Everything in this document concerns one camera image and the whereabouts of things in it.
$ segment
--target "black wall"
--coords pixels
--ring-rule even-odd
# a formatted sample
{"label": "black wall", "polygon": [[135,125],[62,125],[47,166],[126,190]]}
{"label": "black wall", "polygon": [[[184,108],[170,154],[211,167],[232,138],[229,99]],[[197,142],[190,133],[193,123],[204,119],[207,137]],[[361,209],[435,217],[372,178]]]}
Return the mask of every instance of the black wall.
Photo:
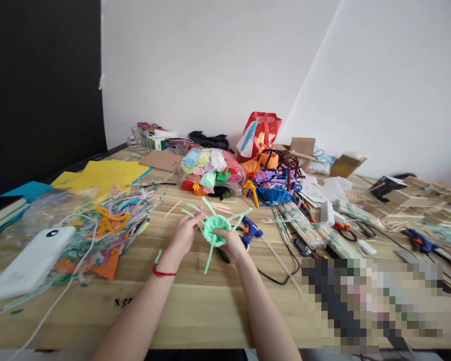
{"label": "black wall", "polygon": [[0,0],[0,194],[106,151],[100,0]]}

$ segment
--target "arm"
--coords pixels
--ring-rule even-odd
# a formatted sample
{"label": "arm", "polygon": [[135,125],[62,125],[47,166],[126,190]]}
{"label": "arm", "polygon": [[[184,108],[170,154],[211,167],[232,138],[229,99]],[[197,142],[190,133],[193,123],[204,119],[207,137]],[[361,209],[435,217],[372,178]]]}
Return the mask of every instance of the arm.
{"label": "arm", "polygon": [[[197,223],[204,217],[182,217],[175,235],[156,266],[164,273],[177,273],[180,262],[190,250]],[[151,274],[147,282],[110,328],[92,361],[143,361],[159,323],[175,276],[158,278]]]}
{"label": "arm", "polygon": [[224,250],[239,272],[259,360],[301,361],[294,339],[237,232],[214,232],[225,238]]}

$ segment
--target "red string bracelet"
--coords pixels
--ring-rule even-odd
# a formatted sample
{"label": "red string bracelet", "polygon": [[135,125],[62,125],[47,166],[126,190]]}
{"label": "red string bracelet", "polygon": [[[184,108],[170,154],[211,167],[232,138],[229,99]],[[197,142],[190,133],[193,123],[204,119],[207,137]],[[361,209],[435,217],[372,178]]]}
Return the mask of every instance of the red string bracelet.
{"label": "red string bracelet", "polygon": [[158,278],[162,278],[162,277],[165,277],[165,276],[177,276],[177,273],[163,273],[163,272],[159,272],[159,271],[157,271],[155,266],[157,266],[157,264],[154,264],[154,267],[152,267],[152,272]]}

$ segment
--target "yellow paper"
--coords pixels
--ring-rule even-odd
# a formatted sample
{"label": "yellow paper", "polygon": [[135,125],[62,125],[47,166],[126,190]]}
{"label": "yellow paper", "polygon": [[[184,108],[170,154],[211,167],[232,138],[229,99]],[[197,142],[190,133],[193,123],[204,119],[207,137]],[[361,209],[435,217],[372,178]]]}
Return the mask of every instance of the yellow paper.
{"label": "yellow paper", "polygon": [[112,183],[117,183],[121,191],[130,191],[131,184],[150,167],[141,165],[138,162],[124,162],[115,160],[89,161],[77,177],[57,185],[55,188],[73,188],[76,191],[86,190],[91,187],[100,187],[97,198],[101,198],[110,193]]}
{"label": "yellow paper", "polygon": [[51,186],[59,186],[66,182],[71,181],[72,179],[75,179],[79,174],[73,173],[73,172],[63,172],[61,175],[57,177],[56,180],[54,180],[50,185]]}

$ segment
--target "wooden table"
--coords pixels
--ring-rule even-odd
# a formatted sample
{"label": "wooden table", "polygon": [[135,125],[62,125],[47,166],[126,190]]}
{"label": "wooden table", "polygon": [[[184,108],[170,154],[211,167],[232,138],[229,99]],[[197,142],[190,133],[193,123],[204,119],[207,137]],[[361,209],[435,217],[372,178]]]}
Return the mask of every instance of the wooden table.
{"label": "wooden table", "polygon": [[[111,156],[124,159],[125,151]],[[163,179],[167,172],[153,170],[147,179]],[[349,178],[354,190],[364,192],[370,184],[356,176]],[[172,237],[175,222],[182,216],[181,209],[186,203],[202,205],[200,197],[178,189],[177,186],[161,186],[158,195],[163,203],[151,215],[151,224],[135,240],[129,252],[119,261],[113,282],[95,279],[88,287],[74,284],[55,307],[30,348],[61,349],[97,344],[107,329],[120,314],[127,302],[134,297],[143,282],[150,276],[153,261],[159,249],[165,249]],[[163,216],[178,200],[182,203],[166,218]],[[273,219],[268,207],[254,207],[252,200],[237,197],[237,203],[225,203],[238,213],[253,207],[248,215],[263,231],[265,238],[293,269],[294,261],[289,255],[276,224],[262,224],[262,220]],[[402,237],[397,240],[409,247]],[[401,262],[394,254],[400,248],[390,240],[380,238],[373,243],[378,251],[375,258]],[[20,252],[20,248],[11,246],[0,236],[0,272]],[[244,304],[244,297],[234,266],[226,264],[214,252],[207,275],[204,268],[209,252],[209,245],[197,232],[191,251],[184,258],[178,276],[172,287],[169,299],[155,333],[153,348],[244,348],[253,347],[251,329]],[[265,273],[276,279],[285,279],[286,274],[278,261],[261,240],[253,240],[249,250],[255,264]],[[451,267],[445,265],[451,275]],[[296,280],[301,284],[301,272]],[[277,285],[267,279],[264,283],[281,311],[297,345],[300,348],[335,345],[339,339],[334,337],[334,330],[328,328],[327,316],[314,302],[302,302],[292,282],[286,286]],[[16,315],[0,316],[0,348],[19,348],[30,337],[47,309],[58,297],[62,287],[58,287],[29,301],[19,307],[24,310]],[[9,300],[1,301],[0,306]],[[451,348],[451,297],[444,296],[443,337],[425,338],[408,337],[414,348]],[[374,344],[391,347],[384,337],[375,337]]]}

